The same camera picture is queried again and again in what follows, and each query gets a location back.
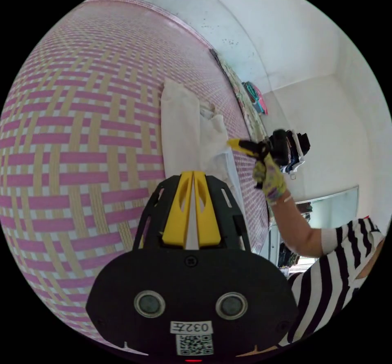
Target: pink woven mat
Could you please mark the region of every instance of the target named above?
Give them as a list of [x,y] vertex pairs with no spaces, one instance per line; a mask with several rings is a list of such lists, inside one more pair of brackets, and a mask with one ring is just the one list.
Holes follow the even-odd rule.
[[[247,137],[209,45],[137,0],[89,0],[64,17],[27,58],[0,118],[0,220],[10,250],[53,313],[103,343],[85,304],[103,266],[131,250],[164,179],[165,76],[213,102],[230,137]],[[234,157],[258,253],[267,209],[253,189],[253,161]]]

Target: white cloth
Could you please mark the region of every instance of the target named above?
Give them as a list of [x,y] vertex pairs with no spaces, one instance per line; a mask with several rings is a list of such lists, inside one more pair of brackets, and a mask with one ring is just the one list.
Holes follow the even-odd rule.
[[[215,113],[213,104],[201,102],[182,84],[165,79],[161,97],[161,137],[166,178],[197,170],[215,176],[229,186],[245,218],[233,153],[226,143],[228,136],[223,116]],[[191,214],[188,236],[190,230],[195,229],[194,224]]]

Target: white wall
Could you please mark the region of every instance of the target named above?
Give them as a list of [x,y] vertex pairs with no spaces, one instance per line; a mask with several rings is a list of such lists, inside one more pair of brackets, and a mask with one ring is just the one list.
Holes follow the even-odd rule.
[[369,214],[386,233],[392,213],[391,115],[371,68],[342,31],[336,77],[366,130],[373,187]]
[[176,15],[203,36],[235,68],[242,80],[261,91],[270,84],[249,36],[219,0],[144,0]]
[[296,200],[359,185],[358,217],[370,214],[372,180],[368,137],[334,76],[312,78],[274,91],[290,126],[306,132],[310,151],[298,169]]
[[306,0],[219,1],[252,40],[267,71],[271,90],[334,73],[339,29]]
[[305,0],[145,0],[204,36],[267,93],[335,71],[338,28]]

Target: qr code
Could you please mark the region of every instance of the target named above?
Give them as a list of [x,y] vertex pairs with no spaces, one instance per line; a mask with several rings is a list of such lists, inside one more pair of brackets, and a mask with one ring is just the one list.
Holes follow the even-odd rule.
[[176,335],[177,354],[180,356],[212,355],[212,335]]

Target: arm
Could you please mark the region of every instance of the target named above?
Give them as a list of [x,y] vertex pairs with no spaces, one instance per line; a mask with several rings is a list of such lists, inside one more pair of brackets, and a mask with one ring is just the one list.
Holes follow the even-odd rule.
[[319,258],[323,255],[321,230],[312,229],[302,217],[290,192],[284,194],[271,206],[276,224],[286,246],[304,257]]

